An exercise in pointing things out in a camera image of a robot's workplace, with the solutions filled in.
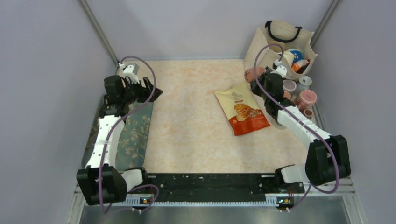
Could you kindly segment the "orange chips bag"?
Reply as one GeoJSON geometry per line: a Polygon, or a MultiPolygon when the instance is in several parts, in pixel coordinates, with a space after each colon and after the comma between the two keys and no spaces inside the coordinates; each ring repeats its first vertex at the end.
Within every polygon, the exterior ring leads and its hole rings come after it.
{"type": "Polygon", "coordinates": [[[247,83],[214,92],[235,136],[270,126],[247,83]]]}

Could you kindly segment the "large pink mug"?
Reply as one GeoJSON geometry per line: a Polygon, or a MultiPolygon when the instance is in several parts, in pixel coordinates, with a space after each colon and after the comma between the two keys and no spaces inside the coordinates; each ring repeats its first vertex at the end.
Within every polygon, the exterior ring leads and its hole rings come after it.
{"type": "Polygon", "coordinates": [[[317,102],[317,99],[318,97],[314,91],[306,89],[299,93],[295,104],[300,111],[303,111],[313,106],[317,102]]]}

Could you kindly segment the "small brown striped cup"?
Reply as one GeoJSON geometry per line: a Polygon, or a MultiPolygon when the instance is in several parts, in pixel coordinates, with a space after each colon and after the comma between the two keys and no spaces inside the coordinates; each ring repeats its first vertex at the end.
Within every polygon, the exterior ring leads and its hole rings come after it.
{"type": "Polygon", "coordinates": [[[314,112],[313,112],[313,110],[311,108],[306,108],[306,109],[303,110],[303,115],[307,119],[311,120],[313,115],[314,115],[314,112]]]}

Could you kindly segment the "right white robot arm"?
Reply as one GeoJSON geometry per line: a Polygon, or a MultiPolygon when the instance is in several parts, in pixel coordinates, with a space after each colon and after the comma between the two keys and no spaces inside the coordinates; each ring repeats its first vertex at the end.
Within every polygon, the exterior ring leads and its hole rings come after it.
{"type": "Polygon", "coordinates": [[[339,182],[351,174],[348,144],[342,135],[331,135],[306,118],[298,107],[283,96],[283,77],[277,71],[260,75],[253,71],[252,93],[264,100],[268,115],[289,129],[307,148],[303,165],[288,165],[275,170],[274,187],[287,192],[295,182],[319,186],[339,182]]]}

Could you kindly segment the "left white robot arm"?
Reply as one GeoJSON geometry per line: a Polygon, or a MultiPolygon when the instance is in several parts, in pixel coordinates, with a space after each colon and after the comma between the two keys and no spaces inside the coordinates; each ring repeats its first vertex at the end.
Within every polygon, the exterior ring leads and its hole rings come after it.
{"type": "Polygon", "coordinates": [[[147,103],[154,102],[162,90],[148,77],[137,82],[131,77],[113,75],[105,78],[103,104],[99,109],[99,128],[90,159],[77,171],[76,179],[88,205],[123,202],[133,188],[144,193],[150,181],[143,168],[128,168],[119,172],[116,154],[126,118],[132,115],[129,106],[138,102],[137,112],[147,103]]]}

